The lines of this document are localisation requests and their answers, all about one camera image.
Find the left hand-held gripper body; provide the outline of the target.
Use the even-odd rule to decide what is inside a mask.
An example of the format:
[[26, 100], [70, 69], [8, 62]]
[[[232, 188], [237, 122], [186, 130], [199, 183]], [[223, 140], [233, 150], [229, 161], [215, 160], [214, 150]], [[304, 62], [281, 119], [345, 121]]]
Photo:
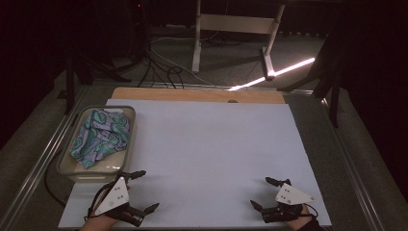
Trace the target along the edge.
[[128, 181], [130, 179], [127, 179], [127, 174], [127, 172], [120, 172], [113, 182], [100, 189], [94, 200], [97, 200], [99, 194], [103, 191], [106, 191], [106, 193], [93, 209], [93, 214], [96, 217], [105, 215], [139, 227], [144, 212], [130, 206], [128, 193]]

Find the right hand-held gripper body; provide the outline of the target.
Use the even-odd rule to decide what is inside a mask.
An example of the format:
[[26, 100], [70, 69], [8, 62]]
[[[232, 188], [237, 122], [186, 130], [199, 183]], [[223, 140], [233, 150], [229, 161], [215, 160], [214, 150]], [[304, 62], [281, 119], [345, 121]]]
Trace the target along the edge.
[[278, 221], [293, 221], [298, 218], [311, 216], [303, 214], [303, 206], [315, 199], [297, 188], [284, 183], [275, 196], [277, 206], [273, 208], [262, 208], [261, 215], [265, 223]]

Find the clear plastic container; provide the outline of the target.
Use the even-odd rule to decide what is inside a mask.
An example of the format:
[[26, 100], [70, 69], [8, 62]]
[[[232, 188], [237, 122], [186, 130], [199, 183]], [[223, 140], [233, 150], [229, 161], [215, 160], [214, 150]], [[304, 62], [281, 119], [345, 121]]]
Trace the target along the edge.
[[[97, 162], [93, 167], [84, 169], [81, 164], [69, 154], [69, 149], [73, 144], [75, 137], [79, 134], [80, 126], [92, 110], [101, 109], [107, 112], [123, 113], [130, 122], [130, 140], [128, 147], [123, 150], [107, 156], [105, 159]], [[57, 163], [57, 172], [76, 183], [100, 183], [109, 182], [115, 179], [115, 176], [126, 168], [129, 159], [129, 151], [133, 146], [134, 128], [136, 112], [130, 106], [89, 106], [83, 109], [73, 125], [73, 130], [64, 147], [62, 156]]]

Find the teal and purple patterned cloth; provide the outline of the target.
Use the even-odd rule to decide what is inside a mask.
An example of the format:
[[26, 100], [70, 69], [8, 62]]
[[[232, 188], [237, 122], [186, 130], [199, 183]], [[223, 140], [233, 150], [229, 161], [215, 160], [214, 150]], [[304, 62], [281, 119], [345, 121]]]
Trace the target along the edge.
[[125, 150], [129, 140], [130, 122], [123, 113], [95, 109], [80, 126], [69, 154], [88, 169], [107, 156]]

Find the person's right hand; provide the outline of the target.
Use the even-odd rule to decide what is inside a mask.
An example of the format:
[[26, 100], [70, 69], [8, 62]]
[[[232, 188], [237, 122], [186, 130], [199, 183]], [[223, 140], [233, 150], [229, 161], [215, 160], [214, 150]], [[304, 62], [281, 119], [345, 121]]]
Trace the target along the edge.
[[300, 213], [300, 216], [297, 219], [286, 221], [286, 224], [293, 230], [293, 231], [298, 231], [301, 229], [303, 226], [308, 224], [313, 220], [313, 216], [309, 212], [308, 206], [303, 205], [302, 206], [302, 211]]

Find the person's left hand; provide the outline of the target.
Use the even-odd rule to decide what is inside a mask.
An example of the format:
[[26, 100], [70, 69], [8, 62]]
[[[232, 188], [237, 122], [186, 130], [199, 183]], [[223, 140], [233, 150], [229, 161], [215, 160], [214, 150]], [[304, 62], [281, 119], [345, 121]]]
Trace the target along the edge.
[[119, 219], [110, 218], [105, 215], [88, 218], [79, 231], [110, 231], [119, 222]]

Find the white paper sheet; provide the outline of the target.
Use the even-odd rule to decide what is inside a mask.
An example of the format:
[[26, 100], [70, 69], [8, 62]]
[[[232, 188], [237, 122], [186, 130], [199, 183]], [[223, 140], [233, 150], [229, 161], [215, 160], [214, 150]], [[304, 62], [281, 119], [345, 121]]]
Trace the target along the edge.
[[154, 229], [265, 227], [252, 203], [275, 205], [267, 178], [290, 180], [325, 208], [292, 111], [287, 104], [131, 100], [136, 111], [127, 167], [144, 171], [130, 184], [130, 203], [156, 211], [141, 224]]

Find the wooden board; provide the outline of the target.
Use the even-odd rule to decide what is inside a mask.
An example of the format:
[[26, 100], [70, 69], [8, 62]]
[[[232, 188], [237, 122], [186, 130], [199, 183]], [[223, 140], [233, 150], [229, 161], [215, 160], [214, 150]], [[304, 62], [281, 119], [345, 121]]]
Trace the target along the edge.
[[112, 99], [285, 104], [275, 91], [116, 88]]

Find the black stand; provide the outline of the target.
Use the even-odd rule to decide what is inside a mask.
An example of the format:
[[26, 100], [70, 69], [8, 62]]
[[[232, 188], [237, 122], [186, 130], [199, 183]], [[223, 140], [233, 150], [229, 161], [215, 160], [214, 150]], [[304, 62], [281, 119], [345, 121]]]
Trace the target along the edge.
[[307, 76], [279, 89], [279, 91], [290, 92], [312, 81], [318, 80], [317, 85], [312, 91], [312, 96], [318, 99], [324, 99], [328, 93], [331, 93], [329, 97], [329, 119], [335, 128], [339, 127], [338, 107], [341, 75], [338, 71], [338, 67], [343, 54], [344, 43], [342, 36], [332, 31], [326, 37]]
[[76, 70], [79, 69], [79, 65], [91, 67], [97, 71], [101, 71], [103, 74], [117, 82], [130, 83], [129, 79], [115, 74], [113, 71], [109, 70], [107, 67], [91, 59], [85, 54], [68, 54], [65, 59], [65, 89], [58, 95], [59, 99], [64, 99], [66, 102], [64, 110], [66, 115], [68, 115], [75, 106], [75, 74]]

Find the aluminium table rail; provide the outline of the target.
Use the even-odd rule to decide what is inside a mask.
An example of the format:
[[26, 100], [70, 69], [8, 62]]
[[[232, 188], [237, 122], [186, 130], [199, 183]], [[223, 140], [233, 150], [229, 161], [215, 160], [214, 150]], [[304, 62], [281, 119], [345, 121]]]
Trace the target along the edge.
[[0, 231], [12, 231], [15, 227], [62, 145], [87, 90], [77, 90], [70, 110], [56, 96], [46, 96], [0, 150]]
[[385, 231], [382, 220], [378, 215], [372, 201], [370, 194], [366, 189], [364, 182], [359, 175], [356, 166], [352, 162], [350, 153], [346, 148], [345, 142], [337, 128], [332, 124], [332, 133], [334, 134], [335, 140], [340, 148], [340, 156], [343, 162], [344, 171], [347, 174], [351, 188], [356, 195], [359, 206], [366, 218], [368, 226], [371, 231]]
[[[170, 83], [158, 83], [158, 82], [147, 82], [142, 83], [137, 88], [147, 88], [147, 89], [165, 89], [165, 90], [230, 90], [233, 87], [225, 86], [211, 86], [211, 85], [195, 85], [195, 84], [170, 84]], [[311, 95], [314, 90], [304, 90], [304, 89], [277, 89], [277, 88], [267, 88], [267, 87], [243, 87], [237, 89], [236, 91], [278, 91], [283, 94], [300, 94], [300, 95]]]

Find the white desk frame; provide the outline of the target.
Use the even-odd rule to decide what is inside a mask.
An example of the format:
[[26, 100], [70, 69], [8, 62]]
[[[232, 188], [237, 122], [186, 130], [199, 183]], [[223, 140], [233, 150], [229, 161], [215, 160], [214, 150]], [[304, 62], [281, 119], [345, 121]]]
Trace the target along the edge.
[[268, 43], [262, 49], [265, 77], [272, 79], [276, 71], [273, 68], [270, 51], [274, 44], [285, 5], [279, 5], [274, 18], [237, 16], [228, 14], [207, 14], [201, 12], [201, 0], [196, 0], [195, 40], [192, 55], [191, 71], [198, 73], [201, 58], [201, 31], [248, 33], [268, 35]]

